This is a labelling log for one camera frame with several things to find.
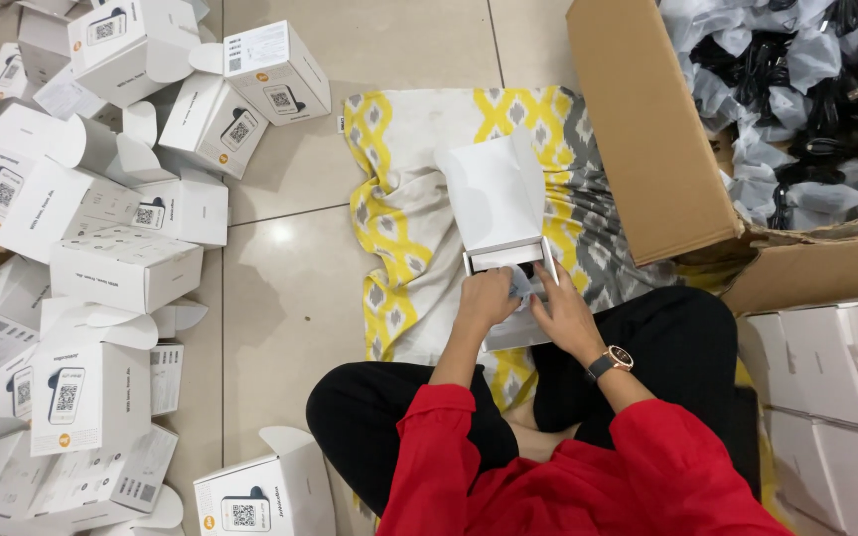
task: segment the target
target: red sleeve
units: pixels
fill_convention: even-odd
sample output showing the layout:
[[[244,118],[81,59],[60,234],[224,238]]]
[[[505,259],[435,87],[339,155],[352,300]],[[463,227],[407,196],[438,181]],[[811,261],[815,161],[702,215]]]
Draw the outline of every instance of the red sleeve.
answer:
[[[465,438],[475,410],[465,387],[420,388],[397,424],[402,443],[379,536],[464,533],[466,495],[480,461]]]
[[[792,535],[754,500],[720,439],[684,408],[634,403],[610,430],[638,507],[670,533]]]

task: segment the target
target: patterned cloth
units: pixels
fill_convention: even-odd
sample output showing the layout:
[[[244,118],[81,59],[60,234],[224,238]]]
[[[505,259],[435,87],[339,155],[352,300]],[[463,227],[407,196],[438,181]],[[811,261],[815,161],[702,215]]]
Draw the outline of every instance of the patterned cloth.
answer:
[[[459,306],[462,243],[439,144],[531,129],[545,176],[543,234],[593,311],[679,284],[673,265],[634,266],[584,100],[566,88],[373,91],[346,100],[345,134],[371,177],[350,199],[360,245],[384,263],[366,276],[366,359],[435,364]],[[496,404],[534,393],[526,349],[480,353]]]

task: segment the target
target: device illustration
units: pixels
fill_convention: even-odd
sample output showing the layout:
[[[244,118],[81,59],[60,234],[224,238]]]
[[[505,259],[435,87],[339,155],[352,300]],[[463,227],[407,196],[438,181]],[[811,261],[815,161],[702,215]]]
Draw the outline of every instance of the device illustration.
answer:
[[[224,497],[220,512],[228,532],[270,532],[270,500],[259,485],[248,497]]]
[[[15,80],[15,75],[18,74],[20,69],[22,69],[21,55],[6,57],[6,67],[2,69],[2,74],[0,74],[0,86],[3,88],[11,86],[12,81]]]
[[[49,404],[49,422],[71,424],[78,411],[81,387],[85,382],[84,368],[61,368],[49,378],[52,403]]]
[[[128,31],[128,15],[121,7],[112,9],[112,14],[88,25],[88,46],[121,37]]]
[[[247,141],[250,134],[256,130],[259,123],[256,122],[256,117],[246,108],[233,109],[233,121],[220,135],[220,141],[227,146],[232,152]]]
[[[12,394],[12,416],[22,418],[31,413],[31,367],[27,366],[12,375],[6,384]]]
[[[9,168],[0,167],[0,215],[8,215],[8,207],[22,189],[25,179]]]
[[[267,95],[267,100],[274,107],[274,112],[278,116],[289,116],[303,110],[307,105],[302,102],[296,102],[296,97],[293,96],[293,91],[290,86],[268,86],[263,89],[263,93]]]
[[[132,226],[145,229],[160,229],[164,225],[164,213],[167,212],[164,200],[154,198],[149,203],[140,203],[132,218]]]

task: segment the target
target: wristwatch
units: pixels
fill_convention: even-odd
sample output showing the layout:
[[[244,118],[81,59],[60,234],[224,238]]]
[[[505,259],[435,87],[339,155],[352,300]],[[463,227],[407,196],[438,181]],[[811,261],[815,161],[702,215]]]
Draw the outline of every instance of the wristwatch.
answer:
[[[595,359],[595,362],[591,363],[584,371],[584,378],[594,384],[598,382],[602,374],[612,368],[629,371],[634,368],[634,359],[631,359],[631,354],[628,354],[624,348],[609,346],[602,357]]]

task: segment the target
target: woman's right hand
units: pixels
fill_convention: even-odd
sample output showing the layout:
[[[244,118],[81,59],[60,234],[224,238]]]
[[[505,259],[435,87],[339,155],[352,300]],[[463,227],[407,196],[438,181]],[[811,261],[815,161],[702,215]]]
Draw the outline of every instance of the woman's right hand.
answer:
[[[535,272],[542,280],[551,314],[545,310],[542,300],[532,294],[531,307],[535,320],[546,335],[550,336],[558,348],[571,354],[575,359],[588,367],[595,359],[602,357],[607,350],[602,340],[598,326],[595,325],[594,315],[584,302],[581,293],[571,281],[571,275],[559,262],[555,263],[558,272],[558,284],[551,274],[542,267],[541,262],[533,262]]]

